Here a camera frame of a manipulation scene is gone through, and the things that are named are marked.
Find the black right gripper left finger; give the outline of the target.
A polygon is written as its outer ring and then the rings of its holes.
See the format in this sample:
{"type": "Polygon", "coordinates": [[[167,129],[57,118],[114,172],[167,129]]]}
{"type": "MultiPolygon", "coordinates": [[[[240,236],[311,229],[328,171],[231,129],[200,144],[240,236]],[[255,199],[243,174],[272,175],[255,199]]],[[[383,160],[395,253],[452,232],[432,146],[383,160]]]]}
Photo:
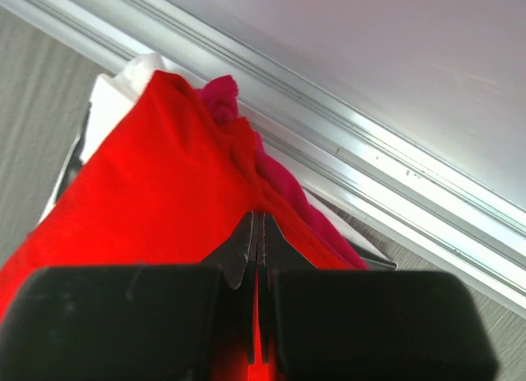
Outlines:
{"type": "Polygon", "coordinates": [[[246,379],[258,222],[198,264],[36,271],[2,321],[2,379],[246,379]]]}

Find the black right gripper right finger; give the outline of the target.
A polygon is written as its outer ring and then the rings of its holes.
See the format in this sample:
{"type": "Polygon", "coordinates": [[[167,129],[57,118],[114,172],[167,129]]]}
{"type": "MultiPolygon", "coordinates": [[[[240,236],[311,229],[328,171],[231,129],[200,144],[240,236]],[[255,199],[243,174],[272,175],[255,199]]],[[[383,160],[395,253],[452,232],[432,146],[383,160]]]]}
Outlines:
{"type": "Polygon", "coordinates": [[[262,360],[273,380],[493,380],[473,298],[453,274],[315,267],[275,219],[257,248],[262,360]]]}

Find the red t-shirt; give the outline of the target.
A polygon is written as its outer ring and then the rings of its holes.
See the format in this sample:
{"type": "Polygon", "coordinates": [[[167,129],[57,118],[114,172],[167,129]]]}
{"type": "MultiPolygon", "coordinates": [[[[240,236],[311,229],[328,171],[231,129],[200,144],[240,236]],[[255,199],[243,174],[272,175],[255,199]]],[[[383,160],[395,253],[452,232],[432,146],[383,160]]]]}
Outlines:
{"type": "Polygon", "coordinates": [[[217,126],[181,77],[156,72],[1,270],[1,325],[38,270],[97,265],[198,264],[247,213],[266,213],[320,269],[344,269],[256,171],[248,122],[217,126]]]}

